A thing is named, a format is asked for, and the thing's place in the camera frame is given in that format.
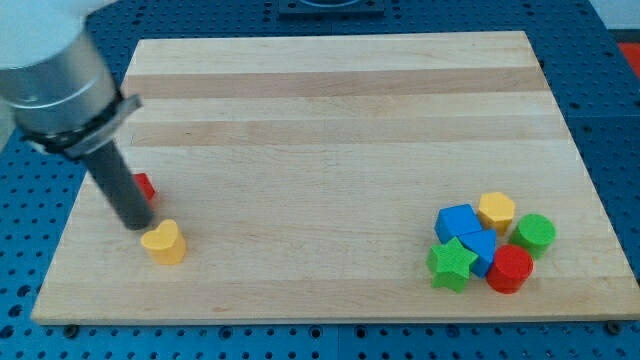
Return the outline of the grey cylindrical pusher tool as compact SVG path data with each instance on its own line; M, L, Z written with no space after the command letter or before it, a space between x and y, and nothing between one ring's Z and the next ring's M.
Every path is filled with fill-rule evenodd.
M153 211L113 141L83 156L82 162L126 229L151 223Z

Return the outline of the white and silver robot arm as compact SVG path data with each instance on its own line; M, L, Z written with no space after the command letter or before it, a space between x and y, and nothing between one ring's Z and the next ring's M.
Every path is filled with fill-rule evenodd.
M79 160L130 230L153 211L115 142L141 106L122 95L88 30L97 0L4 1L1 4L1 107L25 141Z

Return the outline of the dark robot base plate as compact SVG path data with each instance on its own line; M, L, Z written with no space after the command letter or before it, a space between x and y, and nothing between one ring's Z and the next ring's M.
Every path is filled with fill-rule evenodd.
M299 16L383 15L385 0L277 0L280 18Z

